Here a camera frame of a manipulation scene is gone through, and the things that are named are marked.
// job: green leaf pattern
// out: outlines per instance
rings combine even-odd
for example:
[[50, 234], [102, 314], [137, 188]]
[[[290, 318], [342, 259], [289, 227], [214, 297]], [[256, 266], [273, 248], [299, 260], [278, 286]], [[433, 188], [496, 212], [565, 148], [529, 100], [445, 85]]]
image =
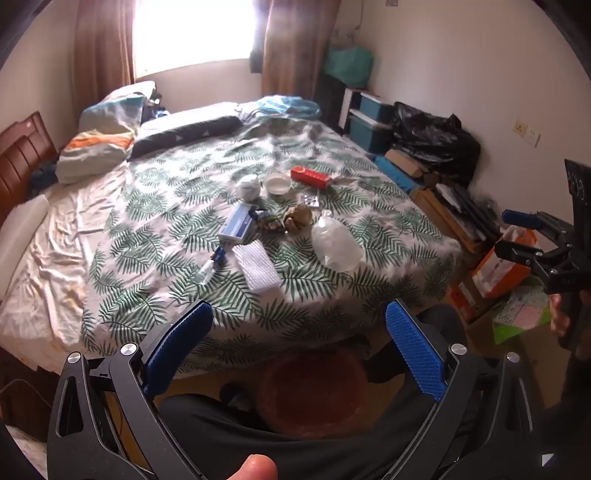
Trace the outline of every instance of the green leaf pattern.
[[[248, 240], [263, 242], [281, 287], [250, 292], [231, 252], [209, 284], [200, 285], [199, 269], [239, 201], [236, 182], [296, 165], [333, 177], [319, 192], [320, 204], [350, 229], [365, 261], [353, 272], [337, 273], [319, 263], [309, 229], [298, 236], [252, 232]], [[291, 195], [262, 194], [254, 203], [284, 215], [300, 192], [316, 190], [293, 182]], [[108, 355], [203, 299], [213, 307], [214, 328], [179, 373], [249, 365], [382, 322], [397, 297], [411, 307], [435, 303], [459, 260], [459, 244], [326, 126], [259, 119], [234, 136], [157, 151], [129, 164], [89, 267], [82, 343], [91, 355]]]

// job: cardboard box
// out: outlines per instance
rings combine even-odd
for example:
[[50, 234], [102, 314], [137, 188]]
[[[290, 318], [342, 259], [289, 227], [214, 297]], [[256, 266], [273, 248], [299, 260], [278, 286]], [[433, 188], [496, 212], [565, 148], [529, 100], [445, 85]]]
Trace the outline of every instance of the cardboard box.
[[443, 235], [455, 238], [462, 247], [473, 254], [481, 254], [484, 246], [470, 238], [462, 226], [456, 221], [451, 212], [435, 197], [430, 190], [413, 189], [411, 200], [419, 207], [433, 224], [441, 230]]
[[485, 299], [480, 295], [472, 281], [471, 271], [457, 285], [450, 287], [449, 297], [465, 323], [472, 323], [496, 303], [495, 299]]
[[423, 176], [423, 173], [429, 171], [427, 167], [400, 150], [388, 150], [385, 157], [405, 174], [414, 179], [419, 179]]

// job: curtain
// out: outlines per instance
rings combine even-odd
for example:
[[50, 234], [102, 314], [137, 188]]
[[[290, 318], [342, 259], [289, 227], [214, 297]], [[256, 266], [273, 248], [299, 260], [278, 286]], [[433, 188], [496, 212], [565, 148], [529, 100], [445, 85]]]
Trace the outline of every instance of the curtain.
[[137, 0], [79, 0], [74, 34], [74, 92], [79, 113], [134, 83]]
[[260, 17], [268, 12], [267, 21], [259, 21], [259, 27], [266, 27], [263, 95], [311, 99], [340, 0], [256, 0], [255, 4]]

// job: small bottle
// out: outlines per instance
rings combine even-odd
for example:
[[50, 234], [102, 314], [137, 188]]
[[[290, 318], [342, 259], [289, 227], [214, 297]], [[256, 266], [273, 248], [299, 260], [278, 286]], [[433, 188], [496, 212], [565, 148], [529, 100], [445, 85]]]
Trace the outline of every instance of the small bottle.
[[199, 273], [197, 273], [198, 278], [201, 279], [199, 285], [205, 286], [210, 282], [213, 274], [216, 272], [215, 266], [219, 266], [225, 256], [226, 251], [224, 248], [217, 247], [211, 258], [205, 262], [201, 269], [199, 269]]

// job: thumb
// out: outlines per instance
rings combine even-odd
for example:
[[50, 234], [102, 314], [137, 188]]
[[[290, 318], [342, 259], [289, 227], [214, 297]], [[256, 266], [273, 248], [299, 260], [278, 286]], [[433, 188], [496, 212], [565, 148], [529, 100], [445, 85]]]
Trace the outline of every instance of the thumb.
[[251, 455], [228, 480], [277, 480], [277, 467], [265, 455]]

